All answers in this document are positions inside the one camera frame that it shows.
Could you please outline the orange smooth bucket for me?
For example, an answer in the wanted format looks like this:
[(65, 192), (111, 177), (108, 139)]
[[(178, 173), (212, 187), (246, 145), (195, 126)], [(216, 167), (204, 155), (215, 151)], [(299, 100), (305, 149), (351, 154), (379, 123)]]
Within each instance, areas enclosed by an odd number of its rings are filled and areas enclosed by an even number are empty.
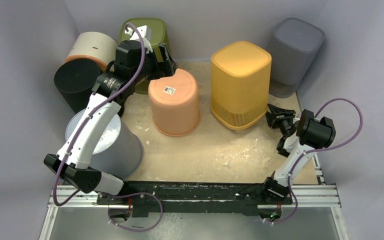
[(180, 137), (198, 126), (199, 87), (188, 71), (179, 68), (173, 76), (150, 81), (148, 97), (153, 123), (161, 133)]

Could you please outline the olive green waste bin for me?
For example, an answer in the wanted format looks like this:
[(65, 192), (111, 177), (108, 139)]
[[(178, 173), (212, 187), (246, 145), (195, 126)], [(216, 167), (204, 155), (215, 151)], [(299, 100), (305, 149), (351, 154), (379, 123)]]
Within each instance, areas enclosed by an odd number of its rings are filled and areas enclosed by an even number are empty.
[(155, 53), (155, 56), (158, 62), (161, 62), (163, 60), (159, 50), (159, 45), (167, 45), (169, 53), (171, 55), (171, 47), (170, 47), (170, 41), (167, 33), (167, 26), (162, 19), (149, 18), (149, 17), (145, 17), (145, 18), (137, 17), (137, 18), (131, 18), (126, 20), (123, 23), (122, 28), (120, 30), (119, 45), (123, 41), (127, 41), (129, 38), (129, 36), (124, 33), (127, 23), (131, 23), (136, 27), (146, 25), (151, 29), (151, 36), (149, 41), (152, 45), (153, 52)]

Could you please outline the yellow mesh waste bin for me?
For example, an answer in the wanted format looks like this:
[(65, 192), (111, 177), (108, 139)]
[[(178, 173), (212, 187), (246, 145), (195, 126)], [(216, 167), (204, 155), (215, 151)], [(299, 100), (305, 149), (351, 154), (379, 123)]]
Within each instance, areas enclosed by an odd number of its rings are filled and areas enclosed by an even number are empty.
[(245, 130), (267, 113), (271, 55), (237, 41), (211, 57), (211, 104), (214, 117), (230, 130)]

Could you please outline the black ribbed waste bin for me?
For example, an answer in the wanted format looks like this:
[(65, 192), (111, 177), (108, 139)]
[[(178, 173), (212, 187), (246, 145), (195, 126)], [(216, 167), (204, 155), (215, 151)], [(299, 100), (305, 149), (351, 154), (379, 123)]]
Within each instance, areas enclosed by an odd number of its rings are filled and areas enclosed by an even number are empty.
[(124, 81), (113, 72), (102, 71), (95, 61), (78, 58), (64, 63), (54, 75), (54, 85), (74, 113), (101, 107)]

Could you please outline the dark grey mesh bin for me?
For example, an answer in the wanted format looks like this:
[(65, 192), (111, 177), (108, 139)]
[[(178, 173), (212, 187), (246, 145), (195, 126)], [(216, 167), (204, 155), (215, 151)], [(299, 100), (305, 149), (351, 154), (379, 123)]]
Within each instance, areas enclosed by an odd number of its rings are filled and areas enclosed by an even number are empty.
[(269, 94), (288, 98), (298, 89), (326, 34), (295, 17), (280, 22), (264, 48), (271, 55)]

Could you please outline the light grey smooth bucket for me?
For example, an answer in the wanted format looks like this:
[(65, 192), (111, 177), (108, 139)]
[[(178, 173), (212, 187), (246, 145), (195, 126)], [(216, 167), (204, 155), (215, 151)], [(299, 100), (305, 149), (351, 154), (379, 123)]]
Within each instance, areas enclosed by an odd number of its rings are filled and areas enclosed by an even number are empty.
[(66, 127), (65, 140), (59, 155), (73, 144), (66, 164), (81, 170), (91, 167), (120, 179), (133, 174), (144, 156), (139, 138), (109, 107), (77, 113)]

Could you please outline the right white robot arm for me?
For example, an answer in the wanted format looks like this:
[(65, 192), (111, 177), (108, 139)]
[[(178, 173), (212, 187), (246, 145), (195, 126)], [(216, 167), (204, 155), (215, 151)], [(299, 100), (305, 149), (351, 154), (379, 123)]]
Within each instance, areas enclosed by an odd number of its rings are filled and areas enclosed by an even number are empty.
[(331, 146), (336, 137), (336, 128), (331, 118), (316, 118), (307, 109), (296, 116), (295, 110), (273, 104), (268, 104), (267, 108), (265, 117), (269, 128), (279, 129), (282, 134), (276, 146), (277, 153), (286, 157), (271, 179), (278, 186), (288, 188), (310, 158), (320, 149)]

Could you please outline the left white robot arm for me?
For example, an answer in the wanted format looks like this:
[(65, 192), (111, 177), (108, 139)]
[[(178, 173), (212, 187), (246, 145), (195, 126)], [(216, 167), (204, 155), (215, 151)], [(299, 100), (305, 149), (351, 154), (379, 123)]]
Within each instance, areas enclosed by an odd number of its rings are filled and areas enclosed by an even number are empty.
[(136, 84), (171, 77), (178, 68), (165, 43), (158, 45), (161, 60), (152, 47), (125, 40), (115, 48), (115, 59), (96, 79), (89, 102), (74, 131), (56, 154), (43, 163), (56, 175), (84, 193), (118, 195), (124, 180), (90, 166), (93, 151), (111, 119), (120, 111)]

